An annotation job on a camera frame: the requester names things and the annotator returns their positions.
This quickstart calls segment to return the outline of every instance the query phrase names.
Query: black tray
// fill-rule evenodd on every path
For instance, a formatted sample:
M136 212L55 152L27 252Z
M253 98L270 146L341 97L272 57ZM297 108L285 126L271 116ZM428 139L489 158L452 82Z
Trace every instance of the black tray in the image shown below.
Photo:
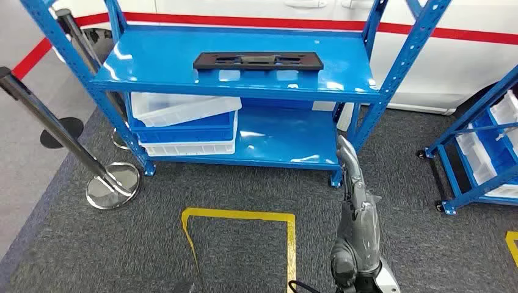
M195 69L322 70L315 52L203 52Z

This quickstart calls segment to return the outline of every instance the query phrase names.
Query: black cable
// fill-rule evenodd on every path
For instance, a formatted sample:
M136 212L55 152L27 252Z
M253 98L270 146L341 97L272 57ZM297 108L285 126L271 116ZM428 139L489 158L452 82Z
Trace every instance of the black cable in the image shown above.
M293 287L293 284L297 285L297 286L300 286L306 290L308 290L309 292L311 293L320 293L319 291L317 291L316 289L313 289L311 288L310 286L304 284L303 282L300 282L300 281L296 281L296 280L291 280L288 282L288 286L290 287L290 289L293 291L293 293L298 293L298 291Z

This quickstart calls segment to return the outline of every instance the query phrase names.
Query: stanchion post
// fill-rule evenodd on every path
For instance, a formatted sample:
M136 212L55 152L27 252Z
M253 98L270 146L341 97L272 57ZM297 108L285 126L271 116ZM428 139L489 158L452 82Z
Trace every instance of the stanchion post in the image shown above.
M93 50L92 45L88 41L88 39L83 34L81 28L76 23L76 20L72 16L72 12L70 9L59 9L56 10L57 22L63 31L71 37L71 40L76 44L75 48L81 58L83 59L86 66L89 68L90 72L95 75L101 68L101 62L99 61L95 51ZM126 125L128 125L128 119L126 117L126 109L121 105L123 103L123 98L121 94L117 92L105 92L106 96L113 104L119 115L122 117ZM120 138L117 134L117 130L114 129L112 133L112 140L115 146L123 149L129 150L126 146L124 140Z
M105 168L59 123L57 117L7 67L0 67L0 87L38 119L65 148L94 175L87 186L87 199L98 209L116 208L139 191L140 173L129 163L112 163Z

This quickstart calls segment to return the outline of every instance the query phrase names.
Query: white floor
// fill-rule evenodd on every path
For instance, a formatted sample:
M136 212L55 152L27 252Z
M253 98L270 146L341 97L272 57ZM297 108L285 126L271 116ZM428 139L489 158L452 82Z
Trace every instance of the white floor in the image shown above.
M19 0L3 0L0 9L0 66L14 66L42 39L43 34ZM62 117L84 123L95 105L81 84L53 51L50 51L23 82ZM19 103L0 90L0 258L67 155L64 149L40 145L43 128Z

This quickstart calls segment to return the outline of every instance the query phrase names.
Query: car door handle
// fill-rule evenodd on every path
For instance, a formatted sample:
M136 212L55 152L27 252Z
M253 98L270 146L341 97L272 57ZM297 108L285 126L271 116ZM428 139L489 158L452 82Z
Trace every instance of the car door handle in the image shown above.
M342 0L341 5L347 9L371 9L373 0Z
M327 0L286 0L284 4L295 8L323 8Z

